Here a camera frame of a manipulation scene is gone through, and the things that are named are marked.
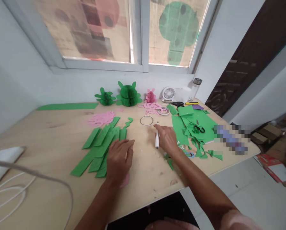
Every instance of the black scissors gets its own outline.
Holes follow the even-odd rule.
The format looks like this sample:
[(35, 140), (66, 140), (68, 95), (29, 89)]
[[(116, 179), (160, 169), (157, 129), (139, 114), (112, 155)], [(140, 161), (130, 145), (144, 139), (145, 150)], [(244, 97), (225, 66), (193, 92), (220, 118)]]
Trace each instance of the black scissors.
[(205, 129), (203, 127), (199, 127), (199, 126), (194, 126), (194, 129), (196, 129), (197, 131), (200, 131), (201, 133), (205, 132)]
[(172, 105), (175, 105), (177, 107), (184, 107), (184, 103), (182, 103), (182, 102), (166, 102), (165, 101), (165, 103), (172, 104)]

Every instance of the window pane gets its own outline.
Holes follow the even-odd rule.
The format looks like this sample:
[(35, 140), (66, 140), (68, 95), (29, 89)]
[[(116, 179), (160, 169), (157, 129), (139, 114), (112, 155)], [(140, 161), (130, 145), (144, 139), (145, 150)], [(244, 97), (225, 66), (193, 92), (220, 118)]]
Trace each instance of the window pane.
[(128, 0), (34, 0), (64, 58), (130, 63)]
[(188, 67), (209, 0), (151, 0), (149, 63)]

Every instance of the pink shirt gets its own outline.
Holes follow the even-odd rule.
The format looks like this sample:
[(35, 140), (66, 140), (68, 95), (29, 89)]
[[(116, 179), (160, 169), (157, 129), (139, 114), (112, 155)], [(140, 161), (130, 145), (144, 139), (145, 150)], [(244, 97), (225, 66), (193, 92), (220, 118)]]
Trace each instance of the pink shirt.
[[(146, 230), (199, 230), (196, 226), (165, 218), (156, 221), (146, 227)], [(262, 230), (251, 218), (242, 215), (238, 210), (231, 210), (221, 220), (220, 230)]]

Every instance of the green honeycomb paper decoration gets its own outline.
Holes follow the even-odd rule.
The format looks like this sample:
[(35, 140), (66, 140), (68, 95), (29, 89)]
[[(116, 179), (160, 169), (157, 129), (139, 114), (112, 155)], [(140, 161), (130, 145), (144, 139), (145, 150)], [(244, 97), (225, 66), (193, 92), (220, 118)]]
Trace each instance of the green honeycomb paper decoration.
[(133, 82), (132, 85), (123, 85), (120, 81), (118, 85), (121, 88), (121, 92), (117, 95), (117, 105), (124, 106), (135, 106), (137, 103), (141, 103), (142, 99), (140, 98), (141, 94), (136, 91), (136, 82)]
[(182, 2), (167, 4), (159, 20), (162, 37), (170, 41), (168, 63), (179, 65), (185, 46), (198, 37), (198, 18), (191, 6)]
[(104, 88), (100, 88), (100, 93), (99, 94), (95, 94), (95, 97), (98, 97), (98, 99), (96, 99), (97, 101), (99, 101), (102, 105), (112, 105), (115, 103), (116, 98), (112, 97), (111, 95), (113, 94), (112, 92), (105, 92)]

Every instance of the dark wooden door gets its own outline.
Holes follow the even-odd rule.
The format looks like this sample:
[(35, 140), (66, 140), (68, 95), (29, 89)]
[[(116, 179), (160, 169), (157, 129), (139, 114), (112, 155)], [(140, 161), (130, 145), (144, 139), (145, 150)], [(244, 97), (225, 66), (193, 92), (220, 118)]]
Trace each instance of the dark wooden door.
[(286, 44), (286, 0), (266, 0), (206, 105), (223, 116)]

